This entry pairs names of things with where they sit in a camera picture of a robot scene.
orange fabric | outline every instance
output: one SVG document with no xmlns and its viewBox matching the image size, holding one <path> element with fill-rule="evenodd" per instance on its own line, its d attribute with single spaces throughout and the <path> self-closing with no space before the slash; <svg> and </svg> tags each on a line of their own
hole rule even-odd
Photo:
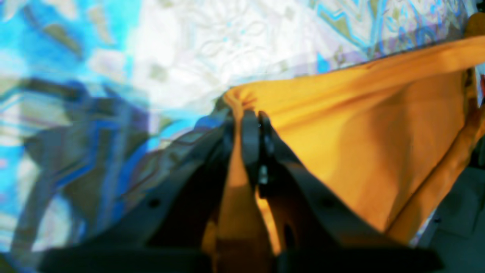
<svg viewBox="0 0 485 273">
<path fill-rule="evenodd" d="M 217 227 L 217 271 L 266 273 L 270 271 L 273 253 L 242 159 L 243 107 L 232 96 L 225 99 L 232 107 L 235 131 Z"/>
<path fill-rule="evenodd" d="M 406 244 L 448 193 L 482 134 L 482 116 L 465 121 L 477 105 L 468 68 L 483 62 L 485 37 L 475 37 L 330 74 L 238 86 L 225 100 L 236 121 L 244 109 L 265 111 L 313 175 L 374 228 Z M 254 196 L 238 145 L 240 139 L 225 193 L 233 206 L 225 209 L 227 223 L 242 219 L 234 213 L 249 216 L 245 208 L 259 217 L 249 205 Z M 245 190 L 229 194 L 235 192 L 230 188 Z"/>
</svg>

blue shape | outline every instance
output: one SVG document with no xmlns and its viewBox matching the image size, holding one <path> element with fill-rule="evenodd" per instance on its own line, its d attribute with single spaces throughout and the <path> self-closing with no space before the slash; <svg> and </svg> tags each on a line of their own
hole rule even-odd
<svg viewBox="0 0 485 273">
<path fill-rule="evenodd" d="M 116 47 L 125 51 L 131 30 L 138 25 L 142 1 L 103 0 L 108 28 L 117 42 Z"/>
<path fill-rule="evenodd" d="M 0 17 L 3 16 L 3 9 L 1 8 L 3 5 L 0 5 Z M 16 49 L 19 45 L 19 33 L 23 33 L 26 30 L 27 26 L 24 23 L 24 20 L 21 16 L 16 14 L 13 18 L 11 18 L 7 22 L 2 22 L 0 24 L 0 48 L 2 49 Z"/>
<path fill-rule="evenodd" d="M 0 193 L 5 200 L 0 202 L 0 211 L 9 215 L 18 215 L 17 171 L 24 152 L 23 146 L 0 146 L 0 159 L 6 160 L 7 166 L 0 169 Z"/>
<path fill-rule="evenodd" d="M 74 22 L 65 19 L 50 5 L 40 1 L 29 2 L 30 16 L 22 13 L 25 31 L 17 33 L 19 49 L 24 59 L 33 68 L 49 68 L 61 71 L 62 74 L 78 74 L 78 70 L 84 65 L 83 60 L 90 55 L 96 38 L 93 31 L 87 28 L 87 19 Z M 54 39 L 51 35 L 42 31 L 48 25 L 57 24 L 66 35 L 79 46 L 80 55 L 76 55 L 63 43 Z M 48 75 L 57 78 L 57 73 Z"/>
<path fill-rule="evenodd" d="M 195 124 L 195 127 L 196 128 L 214 129 L 214 128 L 221 126 L 222 123 L 223 123 L 223 121 L 220 120 L 220 119 L 217 119 L 217 118 L 211 117 L 211 116 L 206 116 L 206 117 L 199 119 L 197 121 L 197 123 Z"/>
<path fill-rule="evenodd" d="M 392 17 L 387 17 L 386 27 L 388 28 L 388 30 L 390 32 L 396 32 L 396 28 L 397 28 L 396 20 L 394 18 L 392 18 Z"/>
<path fill-rule="evenodd" d="M 332 11 L 327 10 L 322 4 L 318 4 L 318 6 L 317 6 L 317 16 L 320 17 L 321 19 L 324 19 L 321 16 L 322 13 L 326 13 L 327 16 L 329 16 L 334 21 L 337 21 L 340 18 L 344 17 L 345 18 L 345 21 L 347 23 L 349 22 L 348 16 L 347 16 L 347 14 L 343 10 L 339 10 L 338 12 L 333 13 Z M 337 27 L 333 26 L 332 24 L 330 24 L 330 27 L 333 30 L 335 30 L 336 32 L 341 33 L 341 31 Z M 349 40 L 349 42 L 351 42 L 352 44 L 354 44 L 354 45 L 356 45 L 358 47 L 361 47 L 361 48 L 368 47 L 369 46 L 368 43 L 364 42 L 360 37 L 357 37 L 354 34 L 354 32 L 350 31 L 350 36 L 352 37 L 352 39 L 355 40 L 355 41 Z"/>
<path fill-rule="evenodd" d="M 330 71 L 330 64 L 325 60 L 320 53 L 317 54 L 317 73 L 323 74 Z"/>
<path fill-rule="evenodd" d="M 384 24 L 384 16 L 380 16 L 380 14 L 385 10 L 386 8 L 386 5 L 387 5 L 387 2 L 388 0 L 382 0 L 382 1 L 379 1 L 379 6 L 378 6 L 378 10 L 377 10 L 377 24 L 378 25 L 378 28 L 377 28 L 377 42 L 379 43 L 379 49 L 382 53 L 385 53 L 386 52 L 386 49 L 384 48 L 384 41 L 382 39 L 382 26 Z"/>
<path fill-rule="evenodd" d="M 403 6 L 401 8 L 401 15 L 404 16 L 404 18 L 409 19 L 409 13 L 407 12 L 406 6 Z"/>
<path fill-rule="evenodd" d="M 432 41 L 436 41 L 436 32 L 430 27 L 423 27 L 418 33 L 416 33 L 418 46 L 426 45 L 426 38 L 428 37 Z"/>
<path fill-rule="evenodd" d="M 187 128 L 193 128 L 197 119 L 182 119 L 179 120 L 165 130 L 163 130 L 158 136 L 149 139 L 146 143 L 142 144 L 125 162 L 122 171 L 119 176 L 118 188 L 116 189 L 117 196 L 126 193 L 129 189 L 129 179 L 136 165 L 142 158 L 149 152 L 156 149 L 162 139 L 168 139 L 174 134 Z M 123 217 L 125 213 L 125 204 L 122 201 L 116 202 L 113 205 L 112 219 L 117 221 Z"/>
<path fill-rule="evenodd" d="M 117 129 L 117 124 L 111 123 L 108 121 L 101 121 L 101 120 L 96 120 L 94 121 L 94 134 L 91 138 L 91 143 L 92 145 L 89 147 L 89 164 L 68 174 L 67 176 L 61 178 L 59 181 L 56 182 L 55 186 L 56 188 L 62 188 L 69 184 L 70 182 L 79 179 L 80 177 L 86 175 L 88 172 L 94 169 L 96 166 L 96 150 L 98 147 L 98 141 L 99 141 L 99 132 L 101 129 L 109 129 L 109 130 L 116 130 Z"/>
<path fill-rule="evenodd" d="M 109 149 L 109 155 L 108 155 L 108 158 L 107 158 L 106 163 L 105 163 L 108 166 L 108 168 L 107 168 L 108 171 L 106 172 L 103 183 L 102 183 L 102 191 L 103 192 L 112 192 L 112 184 L 110 182 L 113 180 L 113 177 L 116 177 L 117 174 L 113 173 L 111 163 L 114 162 L 114 155 L 115 155 L 115 153 L 114 153 L 114 151 L 115 151 L 114 143 L 115 143 L 115 139 L 116 139 L 116 130 L 118 128 L 117 128 L 117 125 L 111 124 L 111 123 L 106 122 L 106 121 L 98 121 L 98 125 L 100 125 L 104 128 L 109 128 L 111 130 L 111 135 L 110 135 L 111 145 L 110 145 L 110 149 Z M 109 215 L 105 215 L 105 211 L 108 208 L 110 202 L 111 202 L 111 200 L 109 200 L 106 197 L 101 199 L 101 205 L 100 205 L 101 209 L 99 210 L 98 216 L 97 216 L 97 226 L 96 226 L 96 228 L 98 228 L 98 229 L 103 228 L 104 223 L 106 223 L 106 222 L 110 223 L 110 221 L 111 221 L 111 218 L 109 217 Z"/>
</svg>

black plastic clip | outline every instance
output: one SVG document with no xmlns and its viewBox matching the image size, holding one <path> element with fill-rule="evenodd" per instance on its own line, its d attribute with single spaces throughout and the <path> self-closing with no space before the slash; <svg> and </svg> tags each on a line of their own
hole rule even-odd
<svg viewBox="0 0 485 273">
<path fill-rule="evenodd" d="M 242 159 L 253 188 L 265 198 L 274 184 L 271 174 L 275 160 L 274 129 L 265 112 L 246 111 L 242 119 Z"/>
</svg>

